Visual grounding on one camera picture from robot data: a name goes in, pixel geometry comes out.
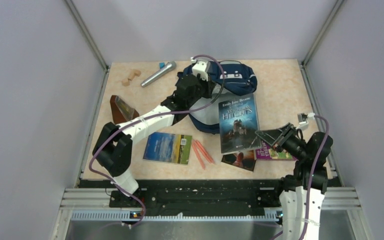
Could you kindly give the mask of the purple Treehouse book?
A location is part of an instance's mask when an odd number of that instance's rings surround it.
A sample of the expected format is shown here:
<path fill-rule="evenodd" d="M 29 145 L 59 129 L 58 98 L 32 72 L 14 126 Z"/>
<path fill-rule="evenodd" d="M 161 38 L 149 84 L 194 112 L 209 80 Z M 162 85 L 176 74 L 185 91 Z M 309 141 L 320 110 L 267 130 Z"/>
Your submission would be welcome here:
<path fill-rule="evenodd" d="M 254 150 L 257 160 L 264 161 L 296 161 L 297 159 L 287 151 L 277 152 L 272 149 L 267 143 L 262 142 L 261 148 Z"/>

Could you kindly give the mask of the navy blue student backpack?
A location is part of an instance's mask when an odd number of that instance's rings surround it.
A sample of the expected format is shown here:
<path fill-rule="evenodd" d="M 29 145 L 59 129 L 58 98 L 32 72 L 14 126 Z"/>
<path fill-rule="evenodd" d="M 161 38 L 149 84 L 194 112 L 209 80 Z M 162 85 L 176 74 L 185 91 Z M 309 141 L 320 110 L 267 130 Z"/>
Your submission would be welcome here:
<path fill-rule="evenodd" d="M 216 82 L 211 98 L 199 99 L 191 109 L 201 108 L 209 104 L 220 92 L 221 85 L 224 85 L 221 95 L 210 106 L 189 114 L 195 128 L 203 133 L 218 134 L 220 132 L 218 105 L 235 98 L 254 93 L 258 87 L 258 80 L 254 70 L 237 60 L 223 60 L 219 64 L 222 70 L 213 61 L 209 62 L 208 76 Z"/>

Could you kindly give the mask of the dark blue Wuthering Heights book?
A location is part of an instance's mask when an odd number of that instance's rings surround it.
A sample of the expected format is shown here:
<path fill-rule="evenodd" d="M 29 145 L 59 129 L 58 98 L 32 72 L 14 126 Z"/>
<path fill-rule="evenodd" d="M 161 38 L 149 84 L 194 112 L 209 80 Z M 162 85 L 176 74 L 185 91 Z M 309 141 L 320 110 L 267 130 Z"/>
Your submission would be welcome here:
<path fill-rule="evenodd" d="M 260 129 L 253 93 L 236 96 L 218 104 L 220 149 L 223 155 L 259 149 Z"/>

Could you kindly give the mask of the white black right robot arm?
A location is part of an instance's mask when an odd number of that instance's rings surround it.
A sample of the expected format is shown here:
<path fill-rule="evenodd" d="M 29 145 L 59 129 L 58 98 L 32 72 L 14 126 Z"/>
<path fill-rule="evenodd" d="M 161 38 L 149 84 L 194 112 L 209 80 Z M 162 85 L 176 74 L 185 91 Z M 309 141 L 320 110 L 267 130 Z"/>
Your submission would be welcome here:
<path fill-rule="evenodd" d="M 328 132 L 315 132 L 308 141 L 302 130 L 288 123 L 280 128 L 258 130 L 256 135 L 271 149 L 287 152 L 296 158 L 293 174 L 281 178 L 273 192 L 281 206 L 282 240 L 317 240 L 321 207 L 328 187 L 326 159 L 333 139 Z"/>

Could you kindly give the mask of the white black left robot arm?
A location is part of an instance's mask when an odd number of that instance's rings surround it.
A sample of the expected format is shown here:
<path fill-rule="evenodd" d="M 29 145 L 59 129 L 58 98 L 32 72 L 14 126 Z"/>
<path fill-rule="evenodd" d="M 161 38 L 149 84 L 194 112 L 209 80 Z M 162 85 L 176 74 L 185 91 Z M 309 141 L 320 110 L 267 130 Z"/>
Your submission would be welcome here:
<path fill-rule="evenodd" d="M 106 123 L 96 141 L 92 165 L 97 161 L 107 173 L 103 176 L 119 189 L 121 200 L 129 207 L 140 202 L 139 184 L 130 170 L 133 146 L 158 130 L 175 125 L 188 114 L 199 111 L 193 105 L 200 99 L 212 99 L 216 82 L 201 75 L 188 74 L 175 84 L 174 92 L 148 113 L 130 121 Z"/>

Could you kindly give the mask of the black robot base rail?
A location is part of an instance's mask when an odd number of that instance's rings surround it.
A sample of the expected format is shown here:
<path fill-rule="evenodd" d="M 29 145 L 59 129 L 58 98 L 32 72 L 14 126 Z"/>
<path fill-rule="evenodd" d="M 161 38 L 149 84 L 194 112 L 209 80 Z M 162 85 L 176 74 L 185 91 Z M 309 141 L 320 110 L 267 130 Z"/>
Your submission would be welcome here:
<path fill-rule="evenodd" d="M 81 180 L 81 189 L 104 189 L 109 207 L 125 219 L 148 221 L 278 222 L 282 180 L 139 180 L 132 197 L 109 180 Z"/>

